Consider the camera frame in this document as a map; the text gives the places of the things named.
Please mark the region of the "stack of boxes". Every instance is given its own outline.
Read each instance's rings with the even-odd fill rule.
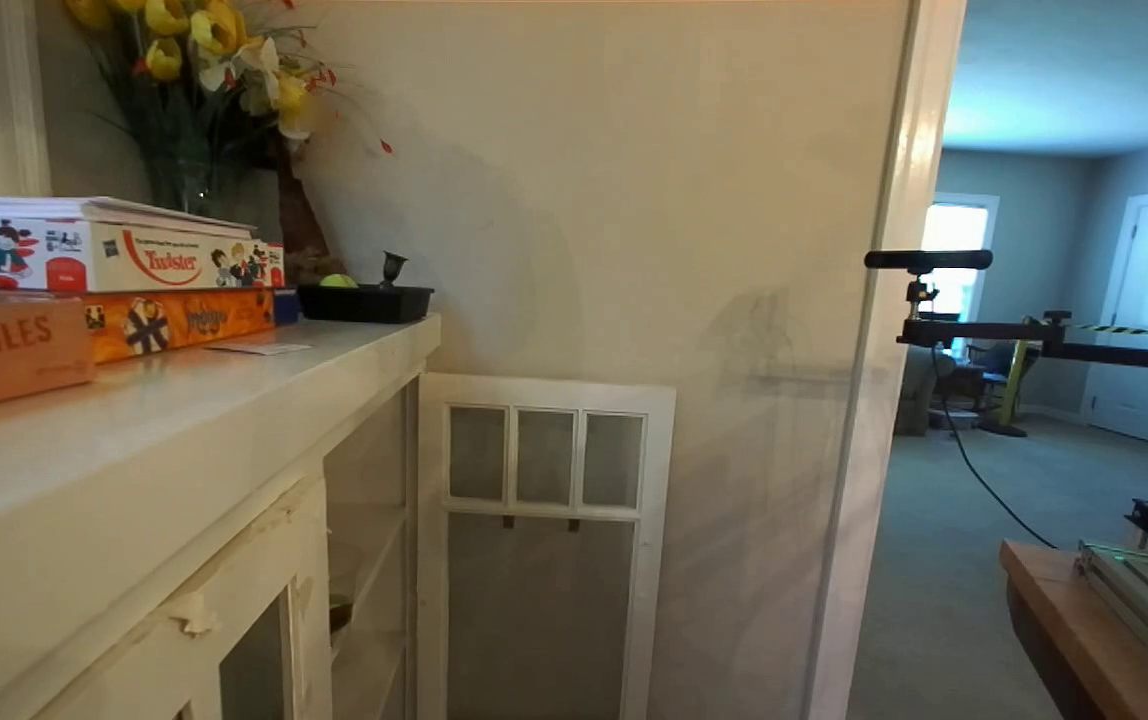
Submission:
[[[275,289],[285,247],[245,223],[109,198],[0,198],[0,313],[57,321],[65,355],[87,344],[93,366],[110,366],[271,331]]]

